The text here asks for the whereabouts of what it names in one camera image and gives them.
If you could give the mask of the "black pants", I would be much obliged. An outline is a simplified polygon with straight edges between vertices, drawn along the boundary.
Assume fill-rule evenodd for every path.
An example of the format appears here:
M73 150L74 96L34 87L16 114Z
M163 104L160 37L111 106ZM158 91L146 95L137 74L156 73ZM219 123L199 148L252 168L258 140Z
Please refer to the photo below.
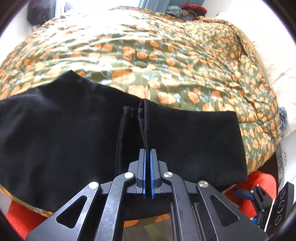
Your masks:
M247 178L232 111L164 107L73 71L1 101L1 185L32 207L55 212L88 183L126 172L140 149L219 190Z

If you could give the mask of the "green orange floral comforter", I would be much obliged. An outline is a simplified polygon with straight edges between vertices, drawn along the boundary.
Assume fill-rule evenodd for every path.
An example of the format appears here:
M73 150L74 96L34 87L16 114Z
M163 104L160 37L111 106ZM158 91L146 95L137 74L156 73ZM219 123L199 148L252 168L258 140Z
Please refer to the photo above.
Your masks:
M1 64L1 101L68 71L178 110L236 113L248 176L280 142L280 115L255 49L233 24L120 7L44 23Z

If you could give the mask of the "orange fluffy trousers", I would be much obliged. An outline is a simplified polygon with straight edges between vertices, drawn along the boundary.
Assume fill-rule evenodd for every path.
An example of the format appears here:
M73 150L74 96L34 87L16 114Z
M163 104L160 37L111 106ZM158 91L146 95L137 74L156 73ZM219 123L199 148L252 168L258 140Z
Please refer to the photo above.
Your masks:
M260 171L253 172L248 176L247 181L236 184L231 189L223 192L224 195L236 204L239 210L250 219L253 219L256 216L256 211L252 202L236 196L234 190L245 189L250 191L256 185L262 187L272 199L276 198L277 190L275 178L270 174L262 173ZM15 201L11 202L8 212L6 213L7 220L22 238L26 238L30 231L36 228L48 217L49 216L44 213L40 214L32 211Z

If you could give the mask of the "pile of clothes by window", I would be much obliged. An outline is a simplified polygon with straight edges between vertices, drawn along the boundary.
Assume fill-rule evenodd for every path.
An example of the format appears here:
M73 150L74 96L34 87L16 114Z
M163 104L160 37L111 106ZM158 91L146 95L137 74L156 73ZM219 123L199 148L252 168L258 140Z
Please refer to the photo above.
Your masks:
M168 6L166 14L185 21L195 21L200 16L205 16L207 10L202 6L184 4L182 6Z

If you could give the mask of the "blue-grey curtain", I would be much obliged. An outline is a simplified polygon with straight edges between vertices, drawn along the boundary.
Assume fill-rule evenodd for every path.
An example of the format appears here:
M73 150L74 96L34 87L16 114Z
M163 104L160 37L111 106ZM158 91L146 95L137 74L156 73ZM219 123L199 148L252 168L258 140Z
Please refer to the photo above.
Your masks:
M146 9L167 9L170 0L140 0L138 6Z

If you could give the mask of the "black hanging bag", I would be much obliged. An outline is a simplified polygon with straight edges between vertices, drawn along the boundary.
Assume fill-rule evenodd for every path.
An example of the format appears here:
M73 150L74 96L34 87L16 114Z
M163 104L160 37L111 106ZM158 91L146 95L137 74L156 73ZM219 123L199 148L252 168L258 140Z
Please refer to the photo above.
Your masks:
M31 26L41 26L55 16L56 0L31 0L27 20Z

